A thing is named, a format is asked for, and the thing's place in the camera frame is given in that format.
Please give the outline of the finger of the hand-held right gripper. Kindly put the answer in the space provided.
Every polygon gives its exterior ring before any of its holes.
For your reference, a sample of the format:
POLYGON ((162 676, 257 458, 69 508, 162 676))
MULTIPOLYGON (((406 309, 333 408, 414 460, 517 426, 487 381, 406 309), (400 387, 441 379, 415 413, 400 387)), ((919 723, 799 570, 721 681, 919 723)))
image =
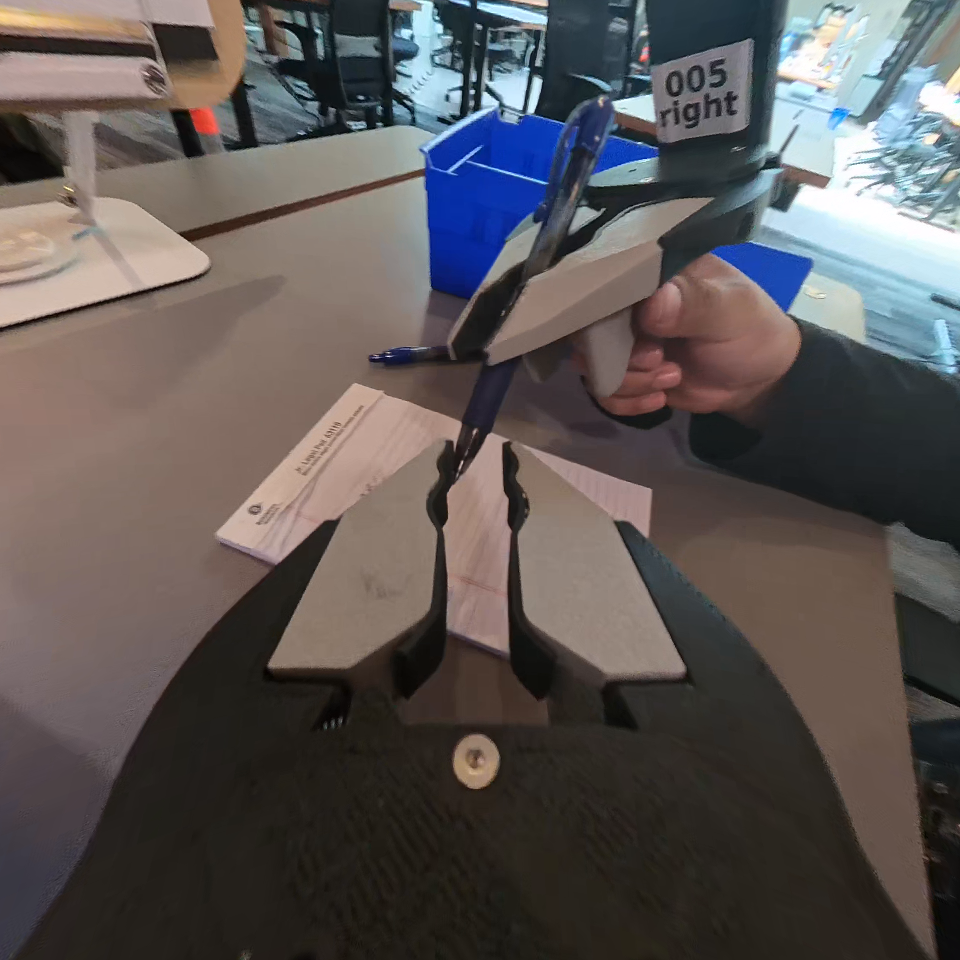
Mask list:
POLYGON ((633 349, 632 309, 661 285, 661 237, 710 198, 673 198, 619 213, 581 248, 529 280, 486 346, 491 365, 523 358, 537 382, 553 376, 570 341, 589 383, 621 383, 633 349))
MULTIPOLYGON (((657 159, 636 160, 593 174, 550 266, 570 260, 621 213, 653 201, 660 174, 661 163, 657 159)), ((448 352, 452 359, 487 356, 506 314, 520 295, 523 265, 540 229, 539 223, 527 218, 510 235, 450 331, 448 352)))

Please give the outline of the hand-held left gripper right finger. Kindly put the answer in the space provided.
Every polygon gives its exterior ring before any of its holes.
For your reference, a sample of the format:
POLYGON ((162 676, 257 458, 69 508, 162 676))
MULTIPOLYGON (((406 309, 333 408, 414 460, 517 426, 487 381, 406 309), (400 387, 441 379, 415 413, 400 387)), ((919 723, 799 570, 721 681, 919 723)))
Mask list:
POLYGON ((563 679, 598 692, 685 680, 625 539, 645 543, 651 491, 510 442, 502 471, 510 666, 524 689, 544 700, 563 679))

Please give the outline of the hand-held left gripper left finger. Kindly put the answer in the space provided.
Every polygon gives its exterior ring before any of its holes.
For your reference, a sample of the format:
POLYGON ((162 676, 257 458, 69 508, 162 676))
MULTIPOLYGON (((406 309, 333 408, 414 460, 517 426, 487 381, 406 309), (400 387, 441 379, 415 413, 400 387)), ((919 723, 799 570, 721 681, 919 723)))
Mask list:
POLYGON ((436 673, 453 473, 453 443, 435 441, 342 514, 270 656, 272 678, 408 700, 436 673))

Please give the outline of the blue pen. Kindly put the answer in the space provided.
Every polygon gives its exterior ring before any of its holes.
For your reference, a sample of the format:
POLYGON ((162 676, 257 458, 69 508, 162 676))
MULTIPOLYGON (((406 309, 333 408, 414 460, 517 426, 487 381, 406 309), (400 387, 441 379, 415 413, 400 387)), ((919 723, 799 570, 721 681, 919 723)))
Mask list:
MULTIPOLYGON (((614 113, 611 96, 601 94, 579 103, 569 114, 558 137, 544 197, 532 216, 537 225, 533 242, 495 331, 502 328, 528 282, 545 273, 559 258, 605 149, 614 113)), ((496 364, 486 359, 480 368, 454 446, 454 482, 470 468, 491 434, 519 363, 519 356, 496 364)))
POLYGON ((417 365, 449 365, 458 361, 452 356, 447 346, 417 345, 396 346, 377 353, 369 354, 368 363, 381 368, 409 367, 417 365))

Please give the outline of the white lined notepad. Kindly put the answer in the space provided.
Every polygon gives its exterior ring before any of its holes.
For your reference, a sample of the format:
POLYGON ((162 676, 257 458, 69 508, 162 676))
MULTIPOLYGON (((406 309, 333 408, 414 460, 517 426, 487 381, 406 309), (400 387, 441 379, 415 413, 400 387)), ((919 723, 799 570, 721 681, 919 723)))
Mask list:
MULTIPOLYGON (((271 566, 325 522, 424 450, 453 440, 457 421, 381 390, 352 384, 222 524, 218 541, 271 566)), ((502 447, 493 434, 448 497, 444 529, 447 629, 499 657, 508 654, 508 501, 502 447)))

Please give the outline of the person's right forearm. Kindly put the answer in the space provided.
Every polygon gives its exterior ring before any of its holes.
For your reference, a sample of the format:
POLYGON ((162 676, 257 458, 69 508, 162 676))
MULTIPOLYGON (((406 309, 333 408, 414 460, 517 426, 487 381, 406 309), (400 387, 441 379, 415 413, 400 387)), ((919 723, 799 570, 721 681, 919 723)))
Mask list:
POLYGON ((759 426, 692 414, 700 461, 959 548, 958 377, 800 321, 759 426))

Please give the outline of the person's right hand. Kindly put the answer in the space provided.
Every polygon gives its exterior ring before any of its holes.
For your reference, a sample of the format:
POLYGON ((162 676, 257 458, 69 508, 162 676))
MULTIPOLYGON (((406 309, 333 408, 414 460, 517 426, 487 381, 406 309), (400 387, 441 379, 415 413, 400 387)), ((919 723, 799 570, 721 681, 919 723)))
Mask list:
POLYGON ((598 403, 634 417, 670 408, 759 427, 796 361, 798 324, 760 286, 704 255, 631 309, 627 371, 598 403))

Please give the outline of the blue plastic bin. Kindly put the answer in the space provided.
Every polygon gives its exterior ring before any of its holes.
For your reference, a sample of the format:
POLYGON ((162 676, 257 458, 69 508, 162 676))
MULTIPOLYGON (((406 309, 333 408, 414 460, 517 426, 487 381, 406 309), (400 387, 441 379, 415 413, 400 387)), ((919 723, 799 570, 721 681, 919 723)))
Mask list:
POLYGON ((492 107, 421 147, 433 290, 470 299, 539 206, 563 123, 492 107))

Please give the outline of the black office chair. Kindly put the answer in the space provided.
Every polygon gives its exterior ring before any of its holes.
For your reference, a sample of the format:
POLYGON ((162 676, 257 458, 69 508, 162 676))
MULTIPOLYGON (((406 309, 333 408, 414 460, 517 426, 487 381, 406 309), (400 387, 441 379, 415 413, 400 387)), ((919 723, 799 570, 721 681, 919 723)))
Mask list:
POLYGON ((329 39, 335 94, 331 105, 339 114, 361 117, 369 129, 395 124, 401 107, 416 123, 416 107, 395 90, 392 10, 389 1, 332 1, 329 39))
POLYGON ((551 1, 547 12, 541 87, 534 114, 565 121, 599 94, 634 95, 631 68, 645 26, 643 1, 551 1))

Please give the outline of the blue flat panel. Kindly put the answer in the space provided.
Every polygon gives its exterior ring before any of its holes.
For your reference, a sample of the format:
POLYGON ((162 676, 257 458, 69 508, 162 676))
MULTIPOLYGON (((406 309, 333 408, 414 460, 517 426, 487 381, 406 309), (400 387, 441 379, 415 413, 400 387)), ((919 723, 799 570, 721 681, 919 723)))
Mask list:
POLYGON ((813 269, 810 257, 756 242, 717 246, 712 253, 759 286, 785 313, 813 269))

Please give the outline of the white desk stand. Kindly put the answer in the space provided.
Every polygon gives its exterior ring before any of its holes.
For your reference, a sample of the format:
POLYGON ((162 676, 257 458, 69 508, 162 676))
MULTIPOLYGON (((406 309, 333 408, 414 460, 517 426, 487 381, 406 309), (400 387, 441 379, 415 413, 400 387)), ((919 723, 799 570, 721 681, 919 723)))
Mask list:
POLYGON ((95 104, 158 101, 169 89, 149 56, 2 53, 2 105, 65 103, 60 196, 2 207, 2 329, 198 278, 210 258, 131 201, 101 196, 95 104))

